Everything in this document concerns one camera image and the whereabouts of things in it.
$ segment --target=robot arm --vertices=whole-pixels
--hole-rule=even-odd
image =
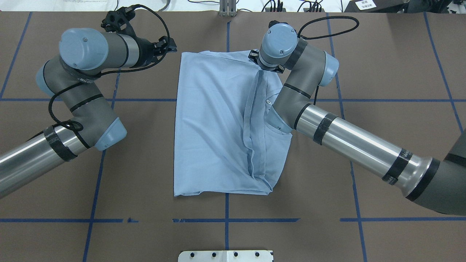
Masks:
[[[65,122],[55,119],[57,124],[43,134],[0,156],[0,198],[86,149],[94,146],[102,151],[126,136],[125,127],[94,81],[107,74],[101,73],[103,69],[145,69],[158,63],[158,56],[176,51],[168,32],[156,43],[136,37],[129,20],[138,7],[144,6],[108,12],[101,25],[105,33],[91,28],[72,28],[63,33],[60,55],[45,63],[36,81],[52,98],[60,96],[73,118]]]
[[[250,58],[262,69],[291,73],[267,121],[283,132],[293,129],[357,162],[383,181],[400,188],[414,203],[443,214],[466,215],[466,135],[444,161],[413,153],[310,103],[317,85],[327,85],[338,61],[298,38],[285,23],[271,24],[259,52]]]

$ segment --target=white label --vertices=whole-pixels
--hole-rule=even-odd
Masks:
[[[359,10],[366,10],[366,9],[377,7],[376,4],[374,4],[374,1],[372,0],[359,1],[359,2],[356,2],[356,5],[357,5],[357,8],[359,8]]]

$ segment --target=light blue shirt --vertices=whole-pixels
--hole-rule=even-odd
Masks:
[[[266,123],[282,88],[249,51],[183,53],[175,120],[174,195],[267,195],[283,170],[291,134]]]

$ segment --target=black tape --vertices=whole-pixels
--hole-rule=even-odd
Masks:
[[[68,162],[77,157],[68,147],[62,143],[53,126],[49,126],[44,130],[44,136],[50,147],[61,159],[63,159],[63,161]]]
[[[301,95],[307,97],[308,99],[311,99],[311,95],[310,95],[310,94],[304,92],[303,90],[301,90],[301,89],[299,89],[299,88],[297,88],[297,87],[295,87],[295,86],[292,86],[292,85],[287,84],[287,83],[285,83],[283,86],[286,86],[286,87],[288,87],[288,88],[290,88],[290,89],[293,89],[294,91],[300,93]]]
[[[297,117],[296,120],[295,120],[295,127],[294,127],[295,130],[296,130],[296,127],[297,127],[297,125],[298,125],[298,121],[299,121],[299,119],[301,118],[302,113],[303,113],[303,112],[306,110],[306,108],[307,108],[308,106],[310,106],[310,105],[311,105],[311,104],[305,105],[305,106],[301,109],[301,111],[299,112],[298,117]]]
[[[398,177],[408,165],[411,157],[412,153],[402,148],[401,152],[398,154],[397,159],[395,159],[395,162],[393,162],[387,173],[384,175],[384,177],[382,177],[382,180],[389,183],[390,185],[397,183]]]
[[[121,66],[119,66],[119,68],[120,68],[120,67],[123,67],[124,64],[126,64],[126,62],[128,61],[128,57],[130,56],[130,49],[128,48],[128,44],[126,43],[124,38],[119,34],[117,34],[117,35],[121,38],[121,40],[123,40],[124,46],[126,47],[126,58],[124,59],[124,62],[121,64]]]
[[[82,107],[83,105],[85,105],[85,104],[87,104],[87,103],[89,103],[89,102],[91,102],[91,101],[93,101],[93,100],[96,100],[96,99],[98,99],[98,98],[101,98],[101,97],[103,97],[103,95],[102,95],[102,94],[98,94],[98,95],[95,95],[95,96],[91,96],[91,97],[89,97],[88,99],[84,99],[84,100],[82,100],[81,102],[75,104],[73,107],[71,107],[71,108],[69,109],[69,111],[70,111],[71,113],[73,113],[74,110],[76,110],[76,109]]]
[[[460,156],[454,155],[454,154],[447,154],[447,156],[445,157],[445,160],[453,162],[453,163],[455,163],[457,165],[461,165],[463,167],[466,167],[466,158],[464,158],[464,157],[460,157]]]
[[[439,169],[440,161],[437,159],[432,159],[429,168],[425,172],[424,176],[419,181],[418,185],[413,189],[413,191],[406,197],[410,201],[415,201],[421,194],[424,192],[425,188],[429,185],[432,179]]]
[[[298,44],[296,48],[293,50],[293,52],[291,53],[286,63],[283,65],[283,67],[289,70],[293,69],[293,67],[295,67],[296,62],[298,62],[298,59],[301,57],[307,45],[308,45],[307,41],[300,41],[298,39]]]
[[[337,117],[337,115],[332,113],[328,113],[327,115],[325,115],[325,117],[322,118],[319,126],[317,127],[312,140],[318,143],[319,145],[322,145],[323,136],[325,135],[325,133],[327,133],[333,120],[335,120],[335,118]]]

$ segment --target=light blue joint cover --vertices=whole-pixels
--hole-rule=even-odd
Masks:
[[[289,134],[293,130],[293,128],[289,127],[287,123],[283,121],[283,119],[278,115],[277,111],[275,111],[275,108],[273,106],[270,108],[270,111],[266,116],[266,121],[267,123],[269,123],[269,125],[282,131],[283,133]]]
[[[92,28],[71,28],[62,34],[60,56],[72,68],[96,69],[105,62],[109,44],[104,35]]]
[[[55,93],[52,92],[52,90],[50,90],[50,88],[48,88],[47,84],[45,83],[45,79],[44,79],[44,67],[45,65],[43,65],[41,67],[41,69],[39,69],[39,71],[37,71],[37,74],[35,75],[35,82],[37,83],[37,86],[39,86],[39,88],[44,92],[46,93],[47,95],[49,95],[50,97],[53,97],[53,95]]]
[[[273,25],[262,39],[262,50],[270,57],[283,58],[290,55],[298,44],[296,31],[288,24]]]
[[[115,121],[113,121],[113,123],[108,127],[105,133],[99,138],[99,141],[97,141],[95,147],[98,150],[103,151],[120,142],[123,138],[126,137],[127,133],[128,132],[121,123],[120,118],[117,117]]]
[[[325,69],[323,71],[322,80],[319,85],[328,85],[335,77],[339,67],[340,63],[338,62],[338,60],[333,56],[329,55],[327,52],[325,52]]]

